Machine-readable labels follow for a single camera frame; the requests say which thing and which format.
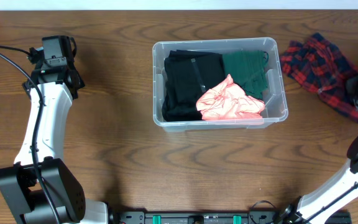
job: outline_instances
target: white wall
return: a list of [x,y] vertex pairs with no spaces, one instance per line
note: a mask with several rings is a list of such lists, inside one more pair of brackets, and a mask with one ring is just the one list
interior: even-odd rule
[[0,0],[0,10],[358,9],[358,0]]

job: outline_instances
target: wooden surface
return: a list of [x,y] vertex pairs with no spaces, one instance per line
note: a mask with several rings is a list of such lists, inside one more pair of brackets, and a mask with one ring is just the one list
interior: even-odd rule
[[[278,207],[308,194],[345,162],[358,124],[285,77],[289,117],[266,129],[166,133],[152,119],[152,46],[161,40],[273,37],[320,32],[358,66],[358,11],[0,12],[0,44],[76,39],[86,83],[67,119],[65,163],[88,198],[150,211]],[[25,55],[3,51],[25,70]],[[0,59],[0,168],[21,148],[30,113],[24,77]],[[358,224],[358,199],[346,207]],[[12,223],[0,194],[0,223]]]

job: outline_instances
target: plastic bin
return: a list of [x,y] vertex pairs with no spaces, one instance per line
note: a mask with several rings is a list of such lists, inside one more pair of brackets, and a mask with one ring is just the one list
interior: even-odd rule
[[[167,122],[162,117],[162,104],[166,90],[167,74],[164,59],[171,50],[196,50],[225,54],[238,50],[263,50],[269,55],[265,67],[268,88],[262,93],[265,109],[261,112],[263,119],[232,119],[219,121],[180,121]],[[266,128],[284,121],[288,117],[287,101],[277,43],[270,37],[228,39],[228,40],[196,40],[158,42],[153,46],[153,120],[166,131],[186,131],[192,129],[216,128]]]

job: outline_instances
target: pink cloth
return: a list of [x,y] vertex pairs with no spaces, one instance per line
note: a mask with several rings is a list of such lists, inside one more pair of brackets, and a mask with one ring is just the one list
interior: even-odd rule
[[265,103],[252,96],[233,82],[230,75],[216,87],[209,89],[198,99],[197,110],[203,120],[220,119],[261,119],[259,115],[265,109]]

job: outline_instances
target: red and blue plaid cloth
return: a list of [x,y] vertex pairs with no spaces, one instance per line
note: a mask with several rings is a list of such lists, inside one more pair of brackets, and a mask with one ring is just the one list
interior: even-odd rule
[[291,41],[280,57],[283,73],[339,114],[358,123],[358,110],[346,96],[345,82],[358,75],[357,68],[339,48],[321,34],[313,34],[305,44]]

